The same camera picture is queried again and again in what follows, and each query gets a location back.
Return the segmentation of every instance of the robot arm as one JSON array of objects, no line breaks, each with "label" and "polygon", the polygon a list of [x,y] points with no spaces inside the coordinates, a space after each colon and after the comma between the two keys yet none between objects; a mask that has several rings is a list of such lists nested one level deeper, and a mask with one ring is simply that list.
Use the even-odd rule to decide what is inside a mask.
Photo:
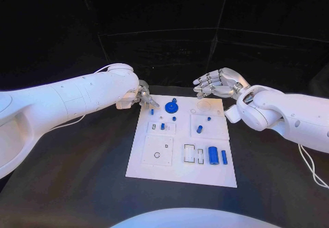
[{"label": "robot arm", "polygon": [[232,97],[237,104],[225,111],[231,123],[241,119],[257,131],[276,130],[290,141],[329,153],[329,100],[284,94],[265,86],[250,86],[242,76],[224,68],[193,81],[198,98],[214,94]]},{"label": "robot arm", "polygon": [[0,178],[19,166],[38,140],[59,124],[115,104],[159,107],[133,68],[113,64],[107,72],[33,88],[0,92]]}]

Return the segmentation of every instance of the table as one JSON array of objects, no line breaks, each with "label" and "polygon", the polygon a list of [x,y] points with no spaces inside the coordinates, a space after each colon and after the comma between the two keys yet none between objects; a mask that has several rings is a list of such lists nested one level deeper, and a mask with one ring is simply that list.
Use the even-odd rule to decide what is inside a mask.
[{"label": "table", "polygon": [[[190,88],[150,86],[159,95]],[[234,104],[224,99],[224,109]],[[115,106],[50,131],[0,193],[1,227],[108,227],[157,209],[229,211],[281,227],[329,226],[329,190],[319,187],[296,143],[273,130],[228,122],[238,188],[127,178],[140,106]],[[329,182],[329,154],[307,150]]]}]

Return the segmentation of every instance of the white cable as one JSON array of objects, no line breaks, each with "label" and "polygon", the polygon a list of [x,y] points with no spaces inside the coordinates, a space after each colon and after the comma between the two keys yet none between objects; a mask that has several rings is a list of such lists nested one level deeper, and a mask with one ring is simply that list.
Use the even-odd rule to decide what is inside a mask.
[{"label": "white cable", "polygon": [[[302,149],[303,149],[303,152],[304,152],[304,153],[307,154],[307,156],[309,156],[309,159],[310,159],[310,162],[312,162],[312,168],[310,168],[310,164],[309,164],[309,162],[307,162],[307,160],[306,160],[306,158],[304,158]],[[322,186],[323,188],[328,188],[328,189],[329,189],[328,184],[322,181],[322,179],[320,179],[319,176],[316,175],[316,166],[315,166],[313,159],[312,159],[312,157],[310,157],[307,151],[304,150],[304,148],[303,148],[303,146],[302,146],[300,144],[299,144],[299,150],[300,150],[300,155],[302,155],[302,157],[303,157],[304,163],[306,163],[306,165],[307,165],[307,167],[309,167],[309,169],[310,169],[310,172],[312,172],[312,174],[313,174],[313,180],[315,180],[316,184],[317,184],[319,186]]]},{"label": "white cable", "polygon": [[75,122],[72,122],[72,123],[69,123],[69,124],[66,124],[66,125],[61,125],[61,126],[52,128],[48,132],[50,132],[52,130],[55,130],[55,129],[61,128],[61,127],[66,127],[66,126],[75,124],[78,121],[75,121]]},{"label": "white cable", "polygon": [[113,64],[104,66],[102,68],[100,68],[94,73],[98,73],[101,70],[104,70],[107,67],[110,67]]}]

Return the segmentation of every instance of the white board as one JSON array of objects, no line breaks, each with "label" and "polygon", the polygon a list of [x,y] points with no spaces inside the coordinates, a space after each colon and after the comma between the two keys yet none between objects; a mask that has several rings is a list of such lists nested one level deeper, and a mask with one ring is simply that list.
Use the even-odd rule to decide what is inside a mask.
[{"label": "white board", "polygon": [[[160,107],[141,107],[126,177],[237,188],[227,119],[221,99],[151,95]],[[164,105],[177,99],[177,112]],[[195,147],[195,162],[185,162],[185,145]],[[219,165],[209,164],[208,148],[218,148]],[[221,151],[228,164],[222,164]]]}]

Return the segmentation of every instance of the blue object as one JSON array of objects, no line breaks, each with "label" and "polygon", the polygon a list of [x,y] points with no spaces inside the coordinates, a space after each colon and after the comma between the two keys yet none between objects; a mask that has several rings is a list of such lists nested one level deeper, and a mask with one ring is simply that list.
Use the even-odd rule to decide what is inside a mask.
[{"label": "blue object", "polygon": [[201,133],[202,131],[202,125],[199,125],[196,132]]},{"label": "blue object", "polygon": [[179,106],[176,104],[177,100],[173,98],[173,101],[166,103],[164,109],[167,113],[175,113],[179,110]]},{"label": "blue object", "polygon": [[227,159],[227,152],[225,151],[221,151],[221,156],[222,156],[222,164],[227,165],[228,159]]},{"label": "blue object", "polygon": [[208,153],[209,153],[209,163],[211,165],[218,165],[219,161],[218,161],[218,148],[215,146],[211,146],[208,148]]}]

